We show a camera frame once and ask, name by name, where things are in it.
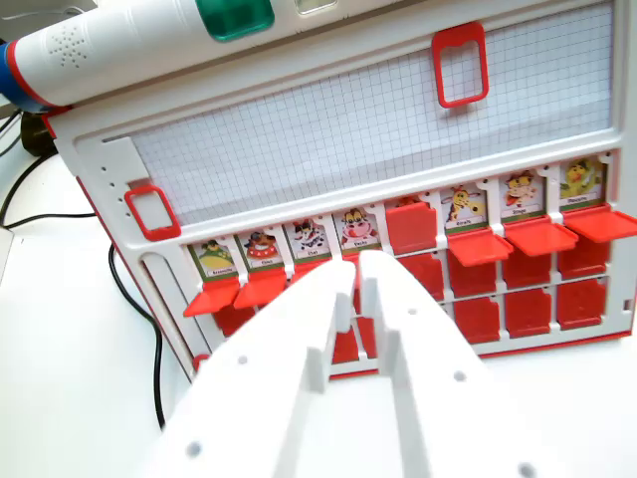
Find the cartoon cow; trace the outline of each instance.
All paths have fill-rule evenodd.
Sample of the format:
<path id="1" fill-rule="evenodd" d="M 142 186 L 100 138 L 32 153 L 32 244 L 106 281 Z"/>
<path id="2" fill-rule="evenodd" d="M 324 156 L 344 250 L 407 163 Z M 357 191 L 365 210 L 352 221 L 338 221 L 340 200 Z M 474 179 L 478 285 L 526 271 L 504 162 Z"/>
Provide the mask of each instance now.
<path id="1" fill-rule="evenodd" d="M 533 175 L 528 170 L 518 174 L 512 174 L 511 177 L 505 181 L 509 188 L 505 195 L 507 206 L 516 205 L 517 207 L 522 207 L 523 202 L 533 199 L 537 189 L 531 186 L 532 181 Z"/>
<path id="2" fill-rule="evenodd" d="M 342 222 L 344 222 L 344 226 L 340 244 L 345 244 L 347 241 L 370 239 L 378 235 L 378 232 L 374 230 L 369 219 L 367 219 L 367 215 L 361 212 L 360 209 L 350 209 L 343 216 Z"/>
<path id="3" fill-rule="evenodd" d="M 311 219 L 303 222 L 295 222 L 295 241 L 301 246 L 301 250 L 321 247 L 326 239 L 323 231 L 318 228 Z"/>
<path id="4" fill-rule="evenodd" d="M 457 221 L 458 214 L 465 207 L 473 214 L 484 214 L 485 205 L 482 202 L 470 200 L 471 197 L 480 197 L 480 192 L 469 193 L 467 189 L 465 189 L 462 185 L 458 187 L 452 187 L 451 190 L 454 191 L 454 195 L 451 197 L 446 197 L 442 200 L 443 204 L 451 202 L 451 209 L 449 209 L 449 217 L 447 217 L 447 222 Z"/>
<path id="5" fill-rule="evenodd" d="M 277 246 L 275 245 L 277 239 L 275 236 L 269 236 L 263 232 L 253 232 L 250 234 L 250 239 L 244 247 L 247 249 L 248 257 L 253 259 L 266 259 L 274 257 L 279 254 Z"/>

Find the grid paper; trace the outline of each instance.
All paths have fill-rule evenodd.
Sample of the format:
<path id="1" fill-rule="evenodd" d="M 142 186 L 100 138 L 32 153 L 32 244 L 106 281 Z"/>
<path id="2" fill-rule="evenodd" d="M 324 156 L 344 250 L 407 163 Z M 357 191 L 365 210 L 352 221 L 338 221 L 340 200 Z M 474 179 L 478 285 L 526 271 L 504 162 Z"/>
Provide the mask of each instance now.
<path id="1" fill-rule="evenodd" d="M 424 50 L 131 138 L 185 225 L 604 129 L 611 17 L 606 2 L 489 32 L 490 92 L 459 109 L 438 105 Z M 476 63 L 447 85 L 471 91 Z"/>

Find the blue part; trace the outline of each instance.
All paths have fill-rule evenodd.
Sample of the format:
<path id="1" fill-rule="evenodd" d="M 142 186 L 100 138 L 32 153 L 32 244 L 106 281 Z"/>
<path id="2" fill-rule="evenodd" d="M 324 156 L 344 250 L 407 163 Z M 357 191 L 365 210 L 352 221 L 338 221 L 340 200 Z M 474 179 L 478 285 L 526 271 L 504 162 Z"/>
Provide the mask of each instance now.
<path id="1" fill-rule="evenodd" d="M 52 110 L 48 105 L 42 105 L 25 92 L 13 77 L 9 68 L 9 43 L 0 45 L 0 93 L 21 110 L 29 113 L 45 113 Z"/>

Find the character card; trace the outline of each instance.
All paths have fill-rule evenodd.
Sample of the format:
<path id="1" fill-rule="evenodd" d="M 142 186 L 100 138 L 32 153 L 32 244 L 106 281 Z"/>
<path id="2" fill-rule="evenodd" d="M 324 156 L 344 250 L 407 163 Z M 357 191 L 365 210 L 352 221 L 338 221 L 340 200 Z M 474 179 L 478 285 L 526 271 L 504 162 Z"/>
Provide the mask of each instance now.
<path id="1" fill-rule="evenodd" d="M 443 189 L 440 191 L 440 200 L 448 234 L 489 225 L 487 192 L 479 189 L 475 183 Z"/>
<path id="2" fill-rule="evenodd" d="M 354 207 L 333 214 L 334 226 L 343 254 L 353 254 L 363 249 L 380 249 L 378 226 L 373 214 L 362 207 Z"/>
<path id="3" fill-rule="evenodd" d="M 502 222 L 542 216 L 545 212 L 544 178 L 530 169 L 502 176 L 500 211 Z"/>
<path id="4" fill-rule="evenodd" d="M 311 219 L 300 219 L 284 226 L 295 264 L 330 259 L 325 228 Z"/>
<path id="5" fill-rule="evenodd" d="M 236 240 L 249 272 L 283 266 L 275 236 L 264 231 L 254 231 L 239 234 Z"/>
<path id="6" fill-rule="evenodd" d="M 559 210 L 568 211 L 604 202 L 606 164 L 597 156 L 564 162 L 559 167 Z"/>
<path id="7" fill-rule="evenodd" d="M 237 268 L 226 246 L 211 239 L 188 245 L 197 270 L 205 282 L 216 281 L 237 275 Z"/>

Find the white table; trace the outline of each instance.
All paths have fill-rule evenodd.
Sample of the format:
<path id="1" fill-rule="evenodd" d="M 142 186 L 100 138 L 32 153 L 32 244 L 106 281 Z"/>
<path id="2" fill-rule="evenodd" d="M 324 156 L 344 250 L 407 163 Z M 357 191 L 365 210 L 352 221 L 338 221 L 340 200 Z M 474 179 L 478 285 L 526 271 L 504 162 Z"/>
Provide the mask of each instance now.
<path id="1" fill-rule="evenodd" d="M 0 137 L 0 147 L 8 142 Z M 15 176 L 27 158 L 18 146 L 0 164 L 11 161 Z M 5 162 L 0 173 L 11 167 Z M 0 197 L 5 193 L 0 187 Z M 7 220 L 90 210 L 54 157 L 25 181 Z M 158 436 L 152 329 L 115 287 L 108 239 L 95 218 L 46 219 L 15 232 L 0 285 L 0 476 L 131 476 Z M 169 347 L 164 350 L 169 416 L 187 381 Z M 635 339 L 486 364 L 573 476 L 637 476 Z M 494 426 L 506 419 L 494 416 Z"/>

